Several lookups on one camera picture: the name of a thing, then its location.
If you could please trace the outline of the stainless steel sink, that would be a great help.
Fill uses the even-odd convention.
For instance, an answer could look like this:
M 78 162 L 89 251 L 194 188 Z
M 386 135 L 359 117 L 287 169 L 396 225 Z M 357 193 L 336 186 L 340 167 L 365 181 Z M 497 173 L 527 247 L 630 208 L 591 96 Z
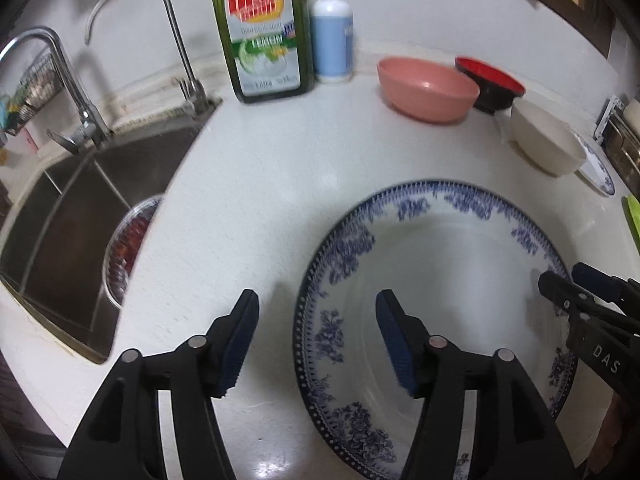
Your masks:
M 111 353 L 120 307 L 103 281 L 122 219 L 162 196 L 204 124 L 169 119 L 70 155 L 40 174 L 1 249 L 1 281 L 52 335 L 93 363 Z

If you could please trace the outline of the green plate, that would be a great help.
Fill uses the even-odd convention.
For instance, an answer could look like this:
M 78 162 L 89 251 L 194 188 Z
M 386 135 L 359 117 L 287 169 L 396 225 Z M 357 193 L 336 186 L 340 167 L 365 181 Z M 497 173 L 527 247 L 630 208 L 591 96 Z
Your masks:
M 640 203 L 633 195 L 622 199 L 623 211 L 634 244 L 640 252 Z

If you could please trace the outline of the metal strainer in sink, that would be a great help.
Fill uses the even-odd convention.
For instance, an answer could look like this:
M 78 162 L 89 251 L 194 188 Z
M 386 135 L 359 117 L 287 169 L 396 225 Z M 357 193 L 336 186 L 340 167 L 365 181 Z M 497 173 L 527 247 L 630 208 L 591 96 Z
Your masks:
M 102 282 L 107 297 L 119 308 L 124 303 L 145 234 L 163 197 L 163 194 L 153 195 L 132 207 L 107 244 L 102 264 Z

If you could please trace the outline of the cream white bowl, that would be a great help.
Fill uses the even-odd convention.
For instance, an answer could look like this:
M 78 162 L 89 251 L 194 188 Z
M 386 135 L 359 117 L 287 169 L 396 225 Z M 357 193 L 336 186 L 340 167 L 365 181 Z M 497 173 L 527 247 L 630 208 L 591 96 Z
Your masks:
M 511 129 L 521 150 L 552 176 L 572 174 L 587 159 L 572 128 L 532 102 L 513 102 Z

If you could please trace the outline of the blue white plate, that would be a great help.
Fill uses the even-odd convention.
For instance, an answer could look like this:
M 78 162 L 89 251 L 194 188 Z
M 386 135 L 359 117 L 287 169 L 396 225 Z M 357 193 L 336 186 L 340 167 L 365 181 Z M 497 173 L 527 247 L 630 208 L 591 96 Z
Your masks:
M 578 168 L 577 173 L 587 182 L 590 188 L 605 197 L 613 197 L 615 195 L 615 184 L 608 172 L 608 168 L 605 167 L 604 162 L 575 128 L 572 128 L 572 133 L 586 154 L 586 160 Z
M 300 285 L 293 323 L 298 388 L 318 433 L 368 479 L 400 476 L 421 404 L 401 387 L 375 316 L 391 290 L 459 348 L 512 350 L 552 416 L 577 361 L 568 317 L 539 293 L 567 268 L 517 206 L 469 183 L 401 183 L 367 198 L 326 234 Z

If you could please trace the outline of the pink bowl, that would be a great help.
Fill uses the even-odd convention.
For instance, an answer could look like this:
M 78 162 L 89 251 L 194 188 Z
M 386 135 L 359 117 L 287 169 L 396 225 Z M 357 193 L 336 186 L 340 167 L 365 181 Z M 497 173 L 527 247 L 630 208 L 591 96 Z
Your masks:
M 422 122 L 458 122 L 480 95 L 480 87 L 470 77 L 432 61 L 386 56 L 376 68 L 384 99 Z

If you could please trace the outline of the tall chrome sink faucet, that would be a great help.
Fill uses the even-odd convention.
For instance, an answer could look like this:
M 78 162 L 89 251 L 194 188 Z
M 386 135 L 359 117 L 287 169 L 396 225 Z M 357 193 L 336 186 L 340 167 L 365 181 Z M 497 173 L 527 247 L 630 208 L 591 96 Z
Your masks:
M 20 32 L 2 47 L 1 59 L 4 60 L 13 49 L 28 40 L 41 41 L 48 50 L 32 62 L 14 95 L 2 103 L 1 131 L 16 136 L 35 114 L 65 90 L 76 107 L 79 126 L 68 136 L 52 130 L 47 135 L 70 153 L 80 153 L 88 141 L 100 148 L 111 139 L 111 130 L 89 99 L 70 64 L 60 36 L 52 28 L 37 26 Z

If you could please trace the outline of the white blue pump bottle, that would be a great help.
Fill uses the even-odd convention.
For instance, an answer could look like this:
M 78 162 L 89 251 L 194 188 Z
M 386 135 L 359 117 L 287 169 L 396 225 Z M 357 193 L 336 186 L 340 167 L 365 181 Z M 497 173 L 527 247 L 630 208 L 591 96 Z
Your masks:
M 349 80 L 354 71 L 354 14 L 345 0 L 316 0 L 311 7 L 314 76 L 326 84 Z

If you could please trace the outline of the red black bowl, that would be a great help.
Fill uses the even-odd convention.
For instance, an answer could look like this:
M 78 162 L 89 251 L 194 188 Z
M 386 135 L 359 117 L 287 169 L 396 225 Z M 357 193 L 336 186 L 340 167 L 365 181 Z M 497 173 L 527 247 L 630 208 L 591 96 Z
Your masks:
M 480 88 L 474 107 L 481 112 L 493 115 L 507 110 L 516 98 L 526 93 L 526 88 L 515 78 L 476 58 L 457 56 L 454 66 Z

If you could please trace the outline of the steel pot upper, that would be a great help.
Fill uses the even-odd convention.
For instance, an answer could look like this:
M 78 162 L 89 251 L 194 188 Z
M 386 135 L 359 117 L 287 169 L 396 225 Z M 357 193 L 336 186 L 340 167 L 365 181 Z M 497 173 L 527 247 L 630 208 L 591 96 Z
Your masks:
M 605 128 L 603 151 L 631 194 L 640 200 L 638 138 L 629 127 L 626 129 L 611 122 Z

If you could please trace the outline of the white pot rack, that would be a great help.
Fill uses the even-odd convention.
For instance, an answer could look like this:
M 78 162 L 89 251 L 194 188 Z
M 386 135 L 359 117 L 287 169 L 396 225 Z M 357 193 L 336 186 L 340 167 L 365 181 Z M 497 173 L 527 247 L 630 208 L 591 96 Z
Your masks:
M 592 134 L 592 138 L 597 142 L 597 144 L 601 144 L 603 142 L 605 128 L 611 122 L 616 126 L 622 126 L 623 128 L 628 129 L 623 118 L 623 110 L 624 102 L 618 96 L 611 96 L 608 99 Z

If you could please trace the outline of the green dish soap bottle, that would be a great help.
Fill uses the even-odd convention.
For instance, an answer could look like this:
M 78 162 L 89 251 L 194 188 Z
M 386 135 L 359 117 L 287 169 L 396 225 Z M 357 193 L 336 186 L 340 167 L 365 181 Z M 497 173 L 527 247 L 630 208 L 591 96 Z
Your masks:
M 307 0 L 213 0 L 236 97 L 300 96 L 314 85 Z

